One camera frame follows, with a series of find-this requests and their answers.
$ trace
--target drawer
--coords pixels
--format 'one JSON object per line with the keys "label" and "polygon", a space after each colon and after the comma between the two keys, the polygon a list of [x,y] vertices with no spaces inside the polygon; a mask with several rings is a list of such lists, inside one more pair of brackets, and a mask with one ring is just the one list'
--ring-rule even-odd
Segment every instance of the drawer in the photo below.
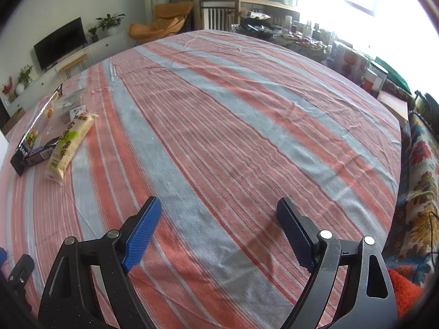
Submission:
{"label": "drawer", "polygon": [[12,115],[14,115],[21,107],[21,100],[18,100],[18,98],[16,98],[6,109],[9,117],[12,117]]}
{"label": "drawer", "polygon": [[88,52],[92,63],[96,64],[127,48],[125,33],[121,32],[93,43],[88,47]]}
{"label": "drawer", "polygon": [[53,91],[61,84],[61,80],[54,68],[47,73],[34,80],[25,90],[23,94],[18,96],[12,104],[7,108],[7,113],[12,116],[19,109],[23,108],[28,111],[32,106],[37,104],[45,95],[53,93]]}

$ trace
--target black tv screen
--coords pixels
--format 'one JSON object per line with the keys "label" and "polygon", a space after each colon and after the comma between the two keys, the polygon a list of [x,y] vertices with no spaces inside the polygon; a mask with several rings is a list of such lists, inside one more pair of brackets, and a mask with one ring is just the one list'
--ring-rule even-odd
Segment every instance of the black tv screen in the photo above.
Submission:
{"label": "black tv screen", "polygon": [[34,49],[41,69],[46,69],[62,56],[86,43],[82,21],[79,17],[39,41]]}

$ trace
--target red and white striped tablecloth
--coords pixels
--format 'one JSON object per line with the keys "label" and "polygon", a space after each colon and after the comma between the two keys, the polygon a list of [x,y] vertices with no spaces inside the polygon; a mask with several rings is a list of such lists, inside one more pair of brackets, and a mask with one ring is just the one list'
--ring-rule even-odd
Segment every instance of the red and white striped tablecloth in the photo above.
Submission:
{"label": "red and white striped tablecloth", "polygon": [[[131,272],[158,328],[279,328],[308,273],[276,220],[290,196],[337,237],[382,246],[400,173],[398,121],[362,89],[282,47],[218,31],[124,51],[64,84],[85,87],[100,118],[67,170],[19,178],[7,162],[37,107],[7,135],[0,246],[9,273],[35,270],[33,312],[63,239],[119,228],[150,195],[163,216]],[[102,281],[98,297],[117,326]],[[337,279],[322,323],[334,314]]]}

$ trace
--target floral blanket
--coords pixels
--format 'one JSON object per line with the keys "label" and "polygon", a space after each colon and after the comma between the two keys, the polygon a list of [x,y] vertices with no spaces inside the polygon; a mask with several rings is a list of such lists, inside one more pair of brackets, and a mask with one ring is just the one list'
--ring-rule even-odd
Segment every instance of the floral blanket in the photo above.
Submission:
{"label": "floral blanket", "polygon": [[417,113],[402,130],[401,179],[392,227],[383,249],[387,267],[423,285],[439,245],[439,145]]}

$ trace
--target potted plant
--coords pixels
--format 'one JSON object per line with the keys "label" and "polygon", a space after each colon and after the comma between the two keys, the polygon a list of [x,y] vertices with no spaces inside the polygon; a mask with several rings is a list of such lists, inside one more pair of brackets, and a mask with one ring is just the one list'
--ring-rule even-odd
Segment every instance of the potted plant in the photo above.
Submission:
{"label": "potted plant", "polygon": [[97,32],[97,26],[94,26],[88,30],[88,33],[91,34],[91,41],[93,43],[99,41],[99,37],[97,36],[96,32]]}
{"label": "potted plant", "polygon": [[120,13],[120,14],[115,13],[113,16],[107,13],[107,17],[97,18],[97,20],[100,21],[97,26],[102,28],[103,31],[107,29],[108,35],[113,36],[116,33],[117,30],[116,28],[120,26],[123,16],[125,16],[124,13]]}
{"label": "potted plant", "polygon": [[17,95],[23,94],[27,86],[32,82],[32,79],[30,78],[30,73],[32,72],[32,65],[26,65],[25,67],[20,69],[20,73],[18,74],[18,84],[15,87],[15,93]]}

